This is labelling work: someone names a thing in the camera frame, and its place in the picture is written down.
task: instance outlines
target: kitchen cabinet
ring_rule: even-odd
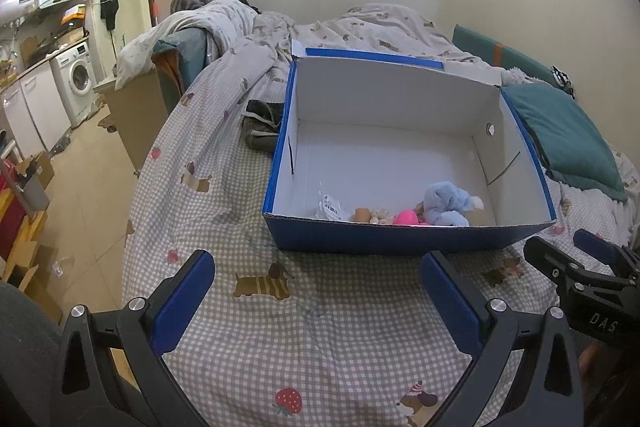
[[[49,63],[45,62],[26,74],[20,80],[20,85],[31,119],[45,149],[50,151],[71,128],[71,121],[60,99]]]
[[[4,116],[9,123],[21,156],[36,155],[44,149],[29,109],[27,108],[20,82],[7,87],[0,96]]]

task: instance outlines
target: blue cardboard box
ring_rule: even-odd
[[[530,138],[487,71],[456,66],[453,74],[446,64],[401,55],[324,48],[297,53],[303,56],[290,67],[262,209],[280,250],[495,250],[555,222]],[[317,219],[321,193],[350,212],[383,207],[397,214],[442,181],[482,198],[484,210],[474,212],[473,226]]]

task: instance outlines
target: gray bin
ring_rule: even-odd
[[[31,210],[38,212],[49,208],[49,197],[40,185],[40,180],[34,174],[23,188],[23,197]]]

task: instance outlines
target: floor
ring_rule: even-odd
[[[118,133],[98,127],[108,114],[103,107],[85,121],[51,161],[55,175],[46,188],[50,205],[36,276],[62,308],[63,321],[76,304],[92,312],[122,307],[124,237],[138,179]],[[120,374],[132,380],[123,353],[114,357]]]

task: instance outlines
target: screw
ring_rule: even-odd
[[[136,297],[135,299],[131,299],[129,301],[129,309],[137,312],[139,309],[142,309],[145,305],[145,299],[142,297]]]
[[[84,306],[82,304],[78,304],[78,306],[74,306],[71,310],[72,317],[81,317],[84,314]]]
[[[491,299],[489,306],[494,312],[502,313],[507,309],[507,303],[501,299]]]
[[[564,313],[562,312],[562,310],[555,306],[549,308],[549,314],[555,319],[561,319],[562,317],[564,317]]]

